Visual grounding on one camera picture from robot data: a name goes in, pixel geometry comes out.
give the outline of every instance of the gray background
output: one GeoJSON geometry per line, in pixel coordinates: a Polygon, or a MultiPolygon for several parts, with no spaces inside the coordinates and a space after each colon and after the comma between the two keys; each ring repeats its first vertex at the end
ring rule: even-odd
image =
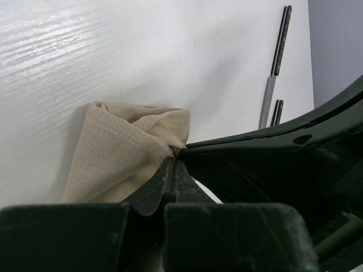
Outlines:
{"type": "Polygon", "coordinates": [[[363,75],[362,14],[362,0],[309,0],[315,107],[363,75]]]}

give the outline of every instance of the crumpled cloth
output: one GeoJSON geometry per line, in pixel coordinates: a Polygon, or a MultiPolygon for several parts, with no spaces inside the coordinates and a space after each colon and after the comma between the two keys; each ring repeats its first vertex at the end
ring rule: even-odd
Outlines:
{"type": "Polygon", "coordinates": [[[185,148],[189,123],[186,109],[89,104],[61,202],[122,201],[185,148]]]}

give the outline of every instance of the white wood grain surface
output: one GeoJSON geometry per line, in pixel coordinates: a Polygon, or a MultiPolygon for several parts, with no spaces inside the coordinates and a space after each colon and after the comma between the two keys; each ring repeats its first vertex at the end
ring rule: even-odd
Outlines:
{"type": "Polygon", "coordinates": [[[274,97],[313,109],[306,0],[0,3],[0,207],[59,201],[93,100],[188,108],[190,142],[257,129],[285,5],[274,97]]]}

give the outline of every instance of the curved black plastic piece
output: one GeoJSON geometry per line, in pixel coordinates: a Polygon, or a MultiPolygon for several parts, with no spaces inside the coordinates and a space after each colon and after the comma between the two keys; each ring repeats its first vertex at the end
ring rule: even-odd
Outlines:
{"type": "Polygon", "coordinates": [[[129,205],[0,211],[0,271],[116,271],[129,205]]]}
{"type": "Polygon", "coordinates": [[[319,271],[303,219],[285,205],[170,204],[165,224],[166,271],[319,271]]]}
{"type": "MultiPolygon", "coordinates": [[[[281,202],[295,207],[312,236],[322,237],[314,245],[322,251],[323,262],[363,235],[362,139],[360,77],[302,117],[189,144],[179,158],[223,202],[281,202]],[[354,206],[353,211],[335,212],[342,199],[354,206]]],[[[351,263],[354,260],[347,260],[347,271],[353,268],[351,263]]]]}
{"type": "Polygon", "coordinates": [[[171,186],[174,163],[174,158],[165,159],[152,178],[121,203],[130,203],[144,216],[153,215],[159,209],[161,202],[169,197],[168,194],[164,195],[164,192],[171,186]]]}

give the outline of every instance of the knife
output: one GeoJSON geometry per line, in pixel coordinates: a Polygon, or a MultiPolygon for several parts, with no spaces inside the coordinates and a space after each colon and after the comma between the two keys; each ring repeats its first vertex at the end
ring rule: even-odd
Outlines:
{"type": "Polygon", "coordinates": [[[277,106],[277,113],[276,113],[276,119],[275,119],[275,126],[280,124],[280,120],[281,120],[281,114],[282,114],[282,108],[284,107],[284,101],[280,100],[278,102],[278,106],[277,106]]]}
{"type": "Polygon", "coordinates": [[[277,114],[277,109],[278,109],[278,103],[279,102],[280,102],[279,100],[276,100],[275,109],[273,110],[273,115],[272,115],[272,120],[271,120],[271,126],[275,125],[276,114],[277,114]]]}
{"type": "Polygon", "coordinates": [[[267,126],[267,119],[268,119],[268,114],[270,112],[273,89],[275,87],[276,77],[280,73],[281,60],[282,60],[282,55],[284,53],[286,36],[288,34],[291,13],[292,13],[292,6],[287,6],[284,8],[280,32],[278,34],[275,56],[273,58],[271,75],[267,80],[267,87],[266,87],[264,99],[262,102],[262,111],[261,111],[259,129],[264,129],[267,126]]]}

